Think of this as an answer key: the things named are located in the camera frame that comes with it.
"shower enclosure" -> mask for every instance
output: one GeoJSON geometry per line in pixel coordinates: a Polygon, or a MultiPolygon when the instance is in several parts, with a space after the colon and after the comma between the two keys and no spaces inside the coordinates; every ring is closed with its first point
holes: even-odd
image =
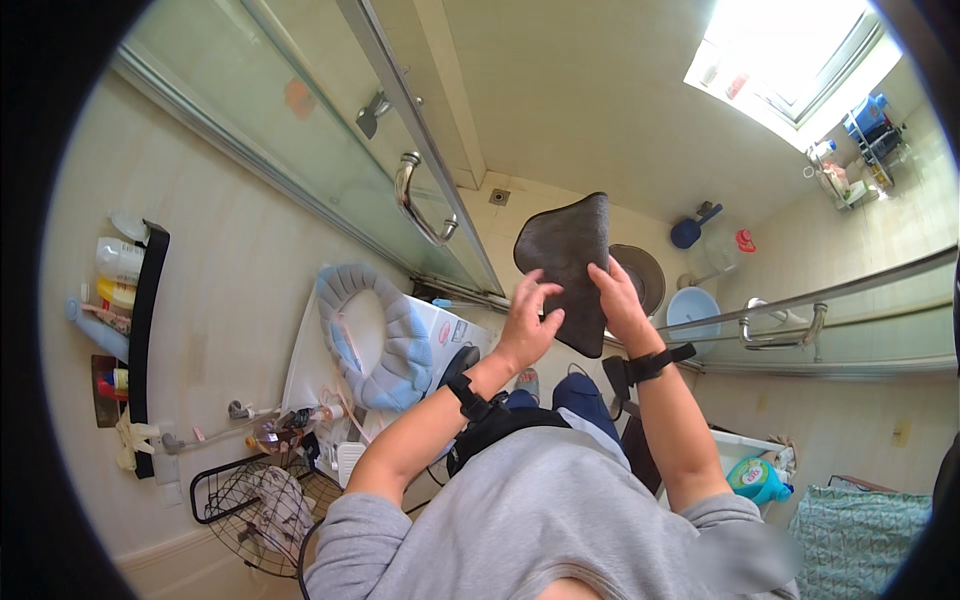
{"type": "Polygon", "coordinates": [[[365,3],[339,5],[156,2],[113,68],[411,276],[502,297],[403,67],[365,3]]]}
{"type": "Polygon", "coordinates": [[[668,344],[692,342],[700,372],[892,378],[956,375],[953,281],[957,247],[895,268],[742,310],[664,327],[668,344]]]}
{"type": "MultiPolygon", "coordinates": [[[[433,68],[417,51],[421,23],[406,4],[375,5],[386,32],[369,0],[164,0],[140,19],[113,66],[414,278],[504,310],[424,121],[426,110],[450,114],[451,106],[443,94],[424,93],[424,102],[408,84],[425,86],[422,73],[433,68]]],[[[687,364],[700,372],[873,380],[956,373],[956,254],[953,246],[786,300],[749,299],[741,310],[660,332],[668,344],[692,342],[697,355],[687,364]]]]}

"blue detergent bottle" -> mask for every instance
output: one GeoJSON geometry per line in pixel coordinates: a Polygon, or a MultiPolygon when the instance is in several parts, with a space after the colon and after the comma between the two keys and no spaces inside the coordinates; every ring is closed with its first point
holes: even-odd
{"type": "Polygon", "coordinates": [[[727,483],[733,493],[750,498],[757,505],[770,500],[786,502],[793,492],[781,482],[773,465],[761,458],[747,458],[737,463],[727,475],[727,483]]]}
{"type": "MultiPolygon", "coordinates": [[[[860,126],[860,130],[864,135],[867,132],[886,119],[886,116],[883,114],[883,109],[887,106],[887,98],[883,94],[877,94],[876,98],[868,95],[863,99],[856,108],[853,109],[853,116],[856,117],[856,124],[860,126]]],[[[847,115],[843,120],[844,129],[847,130],[847,135],[849,135],[853,141],[856,141],[859,138],[859,135],[856,134],[856,128],[853,126],[853,121],[850,116],[847,115]]]]}

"wire basket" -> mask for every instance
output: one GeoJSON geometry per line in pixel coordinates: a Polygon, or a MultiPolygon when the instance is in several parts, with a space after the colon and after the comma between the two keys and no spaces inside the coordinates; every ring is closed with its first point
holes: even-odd
{"type": "Polygon", "coordinates": [[[198,473],[190,483],[197,522],[247,566],[288,578],[297,577],[304,534],[341,493],[295,452],[257,454],[198,473]]]}

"dark gray towel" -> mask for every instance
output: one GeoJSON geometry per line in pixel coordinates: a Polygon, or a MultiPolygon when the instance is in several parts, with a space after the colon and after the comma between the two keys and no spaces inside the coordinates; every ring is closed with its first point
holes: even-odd
{"type": "Polygon", "coordinates": [[[514,262],[523,273],[543,269],[544,282],[559,283],[564,292],[546,299],[544,314],[566,312],[556,338],[587,358],[603,352],[607,318],[600,291],[587,275],[594,262],[607,270],[607,194],[596,192],[580,202],[530,217],[514,244],[514,262]]]}

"white bottle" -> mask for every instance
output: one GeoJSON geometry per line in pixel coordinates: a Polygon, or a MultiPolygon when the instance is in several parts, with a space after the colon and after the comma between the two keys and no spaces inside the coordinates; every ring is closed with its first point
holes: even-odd
{"type": "Polygon", "coordinates": [[[139,246],[115,237],[102,237],[97,240],[97,271],[111,281],[136,285],[145,253],[139,246]]]}
{"type": "Polygon", "coordinates": [[[829,139],[826,142],[820,142],[813,147],[813,156],[815,158],[824,158],[833,154],[833,151],[836,149],[836,143],[832,139],[829,139]]]}

